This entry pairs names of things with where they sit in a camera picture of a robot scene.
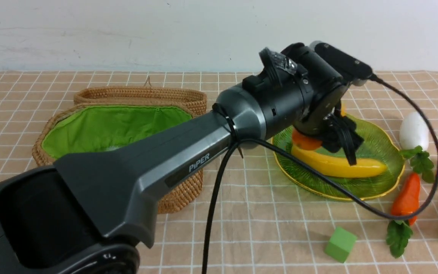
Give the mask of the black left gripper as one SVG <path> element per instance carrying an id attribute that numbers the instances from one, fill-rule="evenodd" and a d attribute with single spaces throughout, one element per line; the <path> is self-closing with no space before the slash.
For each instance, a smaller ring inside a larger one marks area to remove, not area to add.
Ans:
<path id="1" fill-rule="evenodd" d="M 292 139 L 302 149 L 320 147 L 331 153 L 344 151 L 350 166 L 357 164 L 356 151 L 364 142 L 353 119 L 342 111 L 342 96 L 347 87 L 340 85 L 330 92 L 313 97 L 309 111 L 293 124 Z"/>

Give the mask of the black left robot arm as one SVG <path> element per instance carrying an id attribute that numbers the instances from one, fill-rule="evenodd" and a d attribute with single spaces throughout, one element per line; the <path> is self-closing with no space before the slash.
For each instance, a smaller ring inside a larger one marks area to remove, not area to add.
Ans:
<path id="1" fill-rule="evenodd" d="M 161 198 L 225 151 L 291 125 L 354 164 L 363 139 L 340 100 L 371 67 L 319 41 L 259 55 L 263 70 L 221 92 L 207 114 L 0 182 L 0 274 L 135 274 L 135 247 L 153 246 Z"/>

